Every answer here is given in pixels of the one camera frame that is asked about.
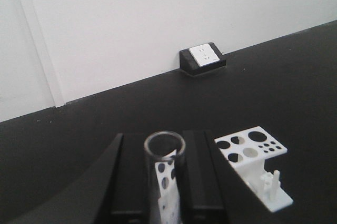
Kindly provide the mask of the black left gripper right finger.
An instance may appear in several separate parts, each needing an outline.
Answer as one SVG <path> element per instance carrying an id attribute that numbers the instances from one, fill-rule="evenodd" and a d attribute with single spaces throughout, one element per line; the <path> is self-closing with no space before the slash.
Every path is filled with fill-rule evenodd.
<path id="1" fill-rule="evenodd" d="M 182 134 L 186 142 L 181 188 L 184 223 L 274 222 L 274 215 L 221 155 L 210 131 Z"/>

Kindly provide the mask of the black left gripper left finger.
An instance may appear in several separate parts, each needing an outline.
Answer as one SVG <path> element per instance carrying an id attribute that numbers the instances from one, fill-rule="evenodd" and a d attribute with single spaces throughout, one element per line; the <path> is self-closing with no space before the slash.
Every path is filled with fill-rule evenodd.
<path id="1" fill-rule="evenodd" d="M 117 134 L 107 148 L 107 182 L 95 223 L 148 223 L 145 138 Z"/>

